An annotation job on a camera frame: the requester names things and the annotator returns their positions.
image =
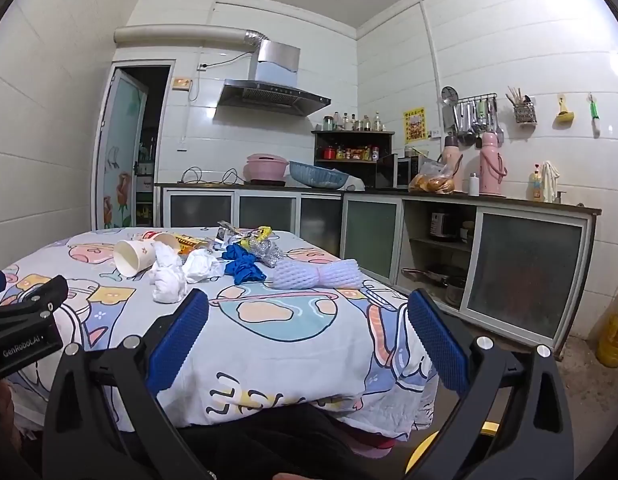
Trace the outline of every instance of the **range hood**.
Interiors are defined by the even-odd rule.
[[[307,117],[331,104],[331,99],[262,81],[225,79],[218,106],[257,108]]]
[[[257,108],[307,117],[331,99],[295,88],[300,49],[271,40],[260,41],[251,56],[249,79],[225,79],[218,106]]]

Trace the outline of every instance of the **bread in plastic bag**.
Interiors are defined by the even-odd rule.
[[[409,191],[451,193],[454,190],[454,170],[457,171],[457,168],[426,158],[420,172],[409,183]]]

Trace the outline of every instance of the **paper cup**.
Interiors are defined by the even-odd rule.
[[[156,242],[162,242],[165,245],[168,245],[172,249],[175,249],[177,253],[182,249],[180,247],[180,242],[178,239],[172,235],[171,233],[163,233],[158,231],[147,231],[143,236],[142,240],[154,240]]]
[[[126,278],[151,267],[155,261],[155,249],[151,240],[120,240],[113,248],[116,269]]]

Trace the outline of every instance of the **pink thermos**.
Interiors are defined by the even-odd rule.
[[[480,193],[500,194],[500,183],[507,176],[507,168],[498,152],[498,137],[491,132],[482,135],[483,147],[480,150]]]
[[[456,136],[445,137],[445,149],[440,155],[442,162],[454,170],[454,190],[463,190],[463,172],[460,163],[463,160],[463,155],[458,149],[458,138]]]

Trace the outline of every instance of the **electrical outlet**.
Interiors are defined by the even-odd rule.
[[[191,79],[188,77],[175,77],[173,78],[174,90],[189,90],[191,88]]]

